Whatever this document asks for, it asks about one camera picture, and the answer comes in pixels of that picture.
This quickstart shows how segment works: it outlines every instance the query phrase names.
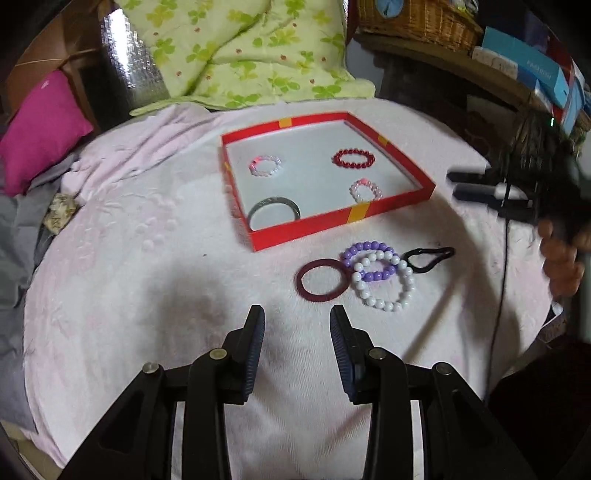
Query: gray fabric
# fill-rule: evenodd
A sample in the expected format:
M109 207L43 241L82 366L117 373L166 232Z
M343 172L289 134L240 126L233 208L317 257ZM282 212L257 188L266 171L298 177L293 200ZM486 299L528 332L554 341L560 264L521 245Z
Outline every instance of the gray fabric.
M0 193L0 419L32 432L37 429L22 368L24 294L51 243L43 217L60 187L60 177L76 160L72 153L37 176L25 195ZM3 171L0 179L3 187Z

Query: human hand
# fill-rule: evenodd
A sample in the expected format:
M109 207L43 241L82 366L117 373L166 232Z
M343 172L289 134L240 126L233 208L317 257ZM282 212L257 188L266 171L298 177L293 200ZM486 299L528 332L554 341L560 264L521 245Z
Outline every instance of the human hand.
M538 223L538 233L542 237L540 252L544 256L544 273L550 279L550 293L556 299L570 297L576 293L583 278L584 266L576 262L577 249L591 251L591 231L585 229L573 239L573 245L552 236L554 226L549 220Z

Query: screw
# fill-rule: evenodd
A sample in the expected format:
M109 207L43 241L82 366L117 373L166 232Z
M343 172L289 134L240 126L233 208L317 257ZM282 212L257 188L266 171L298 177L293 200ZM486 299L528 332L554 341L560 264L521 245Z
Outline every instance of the screw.
M442 375L449 375L453 372L453 367L445 362L439 362L437 365L435 365L435 370L437 370Z
M223 348L214 348L211 352L209 352L209 358L213 358L214 360L221 360L222 358L226 358L226 352Z
M372 348L369 351L369 356L374 360L383 360L386 358L386 355L388 355L388 352L380 347Z
M146 362L142 367L142 372L149 375L157 372L159 368L160 365L158 365L156 362Z

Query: person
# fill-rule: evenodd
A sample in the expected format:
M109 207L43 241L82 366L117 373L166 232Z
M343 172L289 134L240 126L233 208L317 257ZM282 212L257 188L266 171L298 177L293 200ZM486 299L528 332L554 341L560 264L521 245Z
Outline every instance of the person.
M552 297L574 295L584 273L577 251L591 252L591 228L572 245L555 236L548 220L539 222L538 233ZM591 425L590 373L591 345L568 343L505 377L491 394L490 411L540 480L556 477Z

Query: magenta cushion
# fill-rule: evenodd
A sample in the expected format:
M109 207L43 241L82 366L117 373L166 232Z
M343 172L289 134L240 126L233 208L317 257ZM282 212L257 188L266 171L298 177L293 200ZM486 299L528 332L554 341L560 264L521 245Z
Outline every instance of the magenta cushion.
M33 178L90 132L92 125L76 105L67 77L51 72L27 95L0 140L5 193L25 193Z

